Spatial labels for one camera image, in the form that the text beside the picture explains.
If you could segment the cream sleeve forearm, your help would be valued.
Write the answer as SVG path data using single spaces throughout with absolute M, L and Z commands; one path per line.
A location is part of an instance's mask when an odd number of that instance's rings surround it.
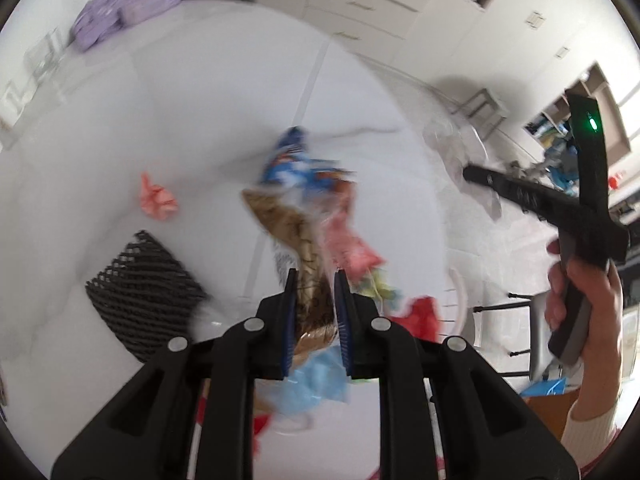
M 620 395 L 616 394 L 611 402 L 606 402 L 608 407 L 601 414 L 595 415 L 590 412 L 587 417 L 579 418 L 584 397 L 585 388 L 581 388 L 577 400 L 567 413 L 561 437 L 562 445 L 572 456 L 583 476 L 602 460 L 620 434 L 620 428 L 615 421 Z

